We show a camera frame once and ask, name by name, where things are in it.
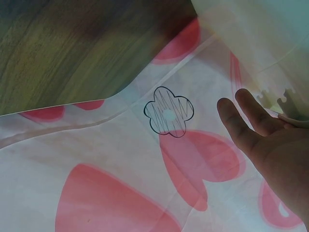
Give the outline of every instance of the fabric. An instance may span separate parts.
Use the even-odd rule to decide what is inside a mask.
[[[218,117],[252,85],[195,20],[105,101],[0,117],[1,231],[306,231]]]
[[[309,2],[192,3],[202,25],[220,37],[251,75],[247,87],[260,92],[262,105],[296,120],[309,120]]]

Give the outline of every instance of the black flower outline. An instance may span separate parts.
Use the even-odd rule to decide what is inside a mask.
[[[174,118],[166,119],[165,112]],[[175,96],[170,89],[160,86],[154,91],[154,100],[145,105],[144,114],[155,133],[181,138],[186,132],[186,121],[194,116],[194,108],[186,97]]]

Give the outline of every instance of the wooden surface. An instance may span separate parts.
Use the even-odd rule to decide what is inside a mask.
[[[114,95],[195,16],[190,0],[0,0],[0,115]]]

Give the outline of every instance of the pink heart pattern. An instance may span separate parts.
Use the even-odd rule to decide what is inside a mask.
[[[207,209],[203,180],[223,182],[243,174],[245,162],[227,139],[210,132],[190,130],[181,138],[159,135],[169,176],[181,197],[199,211]]]
[[[259,208],[263,219],[275,228],[291,229],[302,224],[302,220],[286,207],[266,181],[261,185]]]
[[[74,104],[83,110],[96,110],[104,104],[104,100],[88,101],[83,103]],[[31,110],[20,113],[21,116],[30,119],[34,122],[56,122],[63,118],[65,113],[65,106],[55,106],[38,110]]]
[[[111,174],[79,164],[69,174],[56,213],[56,232],[180,232],[164,208]]]
[[[154,58],[154,64],[172,64],[181,61],[196,49],[200,41],[198,19],[192,21]]]

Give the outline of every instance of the hand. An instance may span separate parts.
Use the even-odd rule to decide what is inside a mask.
[[[229,99],[217,104],[224,126],[235,145],[309,230],[309,130],[271,117],[245,89],[235,96],[256,132]]]

